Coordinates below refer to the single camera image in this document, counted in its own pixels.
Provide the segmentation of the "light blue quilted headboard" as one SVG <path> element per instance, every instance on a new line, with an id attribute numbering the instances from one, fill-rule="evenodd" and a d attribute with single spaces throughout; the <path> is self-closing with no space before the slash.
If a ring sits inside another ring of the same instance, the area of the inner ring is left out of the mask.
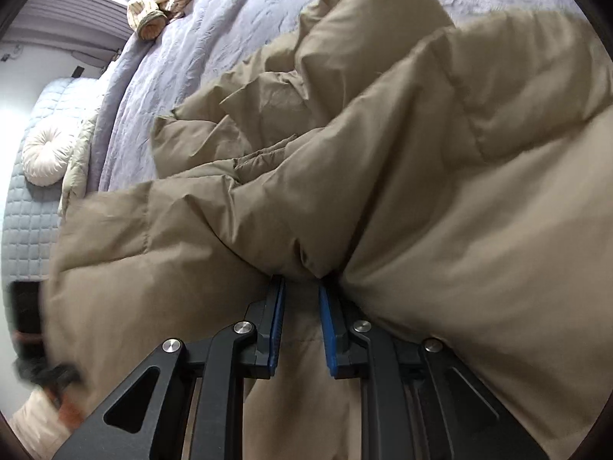
<path id="1" fill-rule="evenodd" d="M 40 280 L 48 273 L 50 252 L 61 219 L 58 205 L 62 179 L 49 187 L 32 185 L 24 176 L 22 145 L 32 128 L 62 127 L 74 132 L 85 111 L 102 106 L 108 82 L 102 78 L 61 78 L 49 83 L 38 97 L 16 155 L 4 207 L 2 283 Z"/>

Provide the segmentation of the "round cream pillow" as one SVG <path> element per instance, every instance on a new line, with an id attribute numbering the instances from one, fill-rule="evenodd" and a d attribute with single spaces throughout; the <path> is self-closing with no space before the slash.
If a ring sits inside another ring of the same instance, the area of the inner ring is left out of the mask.
<path id="1" fill-rule="evenodd" d="M 74 140 L 72 131 L 62 127 L 32 128 L 22 145 L 21 165 L 26 180 L 38 187 L 59 182 L 67 171 Z"/>

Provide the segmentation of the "lavender embossed bedspread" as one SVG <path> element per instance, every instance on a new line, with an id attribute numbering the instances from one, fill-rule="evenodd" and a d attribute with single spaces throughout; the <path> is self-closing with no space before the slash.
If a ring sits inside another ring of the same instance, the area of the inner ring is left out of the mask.
<path id="1" fill-rule="evenodd" d="M 156 117 L 200 85 L 236 66 L 273 38 L 294 30 L 313 0 L 193 0 L 156 41 L 130 38 L 118 57 L 90 149 L 89 192 L 153 180 L 149 142 Z M 456 23 L 495 10 L 568 10 L 575 0 L 438 0 Z"/>

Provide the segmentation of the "cream quilted blanket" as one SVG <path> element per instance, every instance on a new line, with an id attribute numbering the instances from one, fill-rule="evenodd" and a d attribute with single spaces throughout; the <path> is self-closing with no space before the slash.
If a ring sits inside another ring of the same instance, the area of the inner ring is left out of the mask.
<path id="1" fill-rule="evenodd" d="M 89 178 L 90 150 L 101 106 L 92 106 L 85 111 L 84 117 L 77 124 L 70 142 L 70 158 L 61 185 L 58 215 L 66 218 L 70 206 L 85 198 L 87 179 Z"/>

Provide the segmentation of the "tan puffer jacket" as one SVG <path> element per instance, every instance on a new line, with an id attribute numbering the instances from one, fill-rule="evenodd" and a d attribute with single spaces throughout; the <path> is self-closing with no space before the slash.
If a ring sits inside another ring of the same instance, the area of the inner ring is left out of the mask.
<path id="1" fill-rule="evenodd" d="M 168 337 L 290 281 L 249 459 L 359 457 L 359 387 L 324 363 L 317 281 L 397 337 L 447 342 L 552 459 L 612 391 L 612 60 L 583 18 L 454 25 L 438 0 L 315 0 L 156 121 L 156 180 L 90 195 L 44 294 L 84 416 Z"/>

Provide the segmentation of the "white radiator under window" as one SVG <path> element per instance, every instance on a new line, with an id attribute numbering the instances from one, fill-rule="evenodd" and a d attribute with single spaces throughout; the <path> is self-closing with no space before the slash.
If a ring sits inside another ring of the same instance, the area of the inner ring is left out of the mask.
<path id="1" fill-rule="evenodd" d="M 6 42 L 37 45 L 108 61 L 132 35 L 129 0 L 26 0 L 1 27 Z"/>

